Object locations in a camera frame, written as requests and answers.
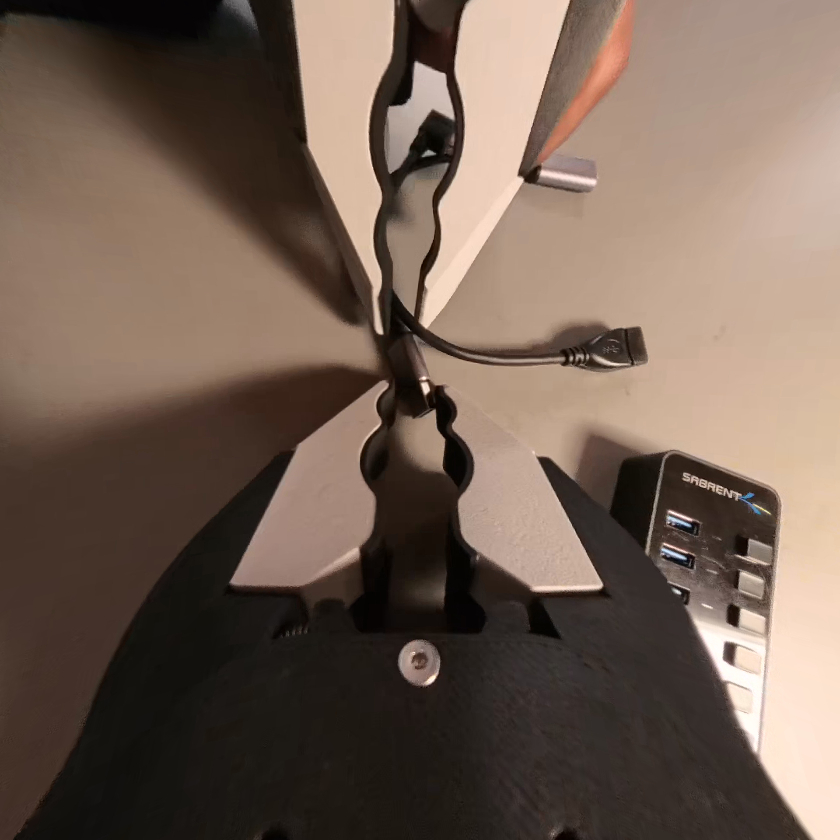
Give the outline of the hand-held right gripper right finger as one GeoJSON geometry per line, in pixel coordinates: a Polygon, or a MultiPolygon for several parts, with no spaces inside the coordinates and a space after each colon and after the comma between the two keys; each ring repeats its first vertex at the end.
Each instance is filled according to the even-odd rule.
{"type": "Polygon", "coordinates": [[[449,385],[435,392],[443,471],[455,489],[446,543],[449,621],[501,604],[601,596],[604,584],[539,458],[449,385]]]}

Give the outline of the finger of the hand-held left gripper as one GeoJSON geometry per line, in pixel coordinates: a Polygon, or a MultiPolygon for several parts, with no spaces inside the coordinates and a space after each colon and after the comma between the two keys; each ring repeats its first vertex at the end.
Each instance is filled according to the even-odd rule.
{"type": "Polygon", "coordinates": [[[450,79],[457,142],[437,202],[437,255],[416,304],[423,325],[447,306],[522,185],[522,159],[567,10],[565,1],[463,8],[450,79]]]}
{"type": "Polygon", "coordinates": [[[304,155],[356,296],[372,329],[386,332],[385,123],[407,65],[407,2],[292,1],[290,10],[304,155]]]}

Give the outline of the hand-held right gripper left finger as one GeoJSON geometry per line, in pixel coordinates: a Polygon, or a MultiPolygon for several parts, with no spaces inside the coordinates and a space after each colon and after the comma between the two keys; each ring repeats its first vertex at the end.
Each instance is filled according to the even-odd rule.
{"type": "Polygon", "coordinates": [[[351,607],[375,576],[379,536],[371,481],[386,460],[394,386],[378,382],[305,437],[259,520],[229,586],[351,607]]]}

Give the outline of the black braided cable grey end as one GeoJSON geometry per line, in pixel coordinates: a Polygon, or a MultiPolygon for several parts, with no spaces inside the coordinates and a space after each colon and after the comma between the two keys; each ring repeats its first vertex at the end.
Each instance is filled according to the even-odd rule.
{"type": "MultiPolygon", "coordinates": [[[[391,174],[394,188],[398,191],[410,174],[451,163],[455,130],[452,118],[430,111],[417,130],[405,160],[391,174]]],[[[553,153],[546,162],[523,176],[523,180],[570,193],[589,193],[595,189],[598,177],[594,161],[553,153]]]]}

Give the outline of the black silver USB hub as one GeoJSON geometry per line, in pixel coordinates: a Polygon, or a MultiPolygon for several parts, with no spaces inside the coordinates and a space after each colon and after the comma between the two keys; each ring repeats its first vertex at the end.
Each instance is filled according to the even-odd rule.
{"type": "Polygon", "coordinates": [[[678,450],[626,458],[611,514],[683,603],[755,752],[763,712],[781,499],[678,450]]]}

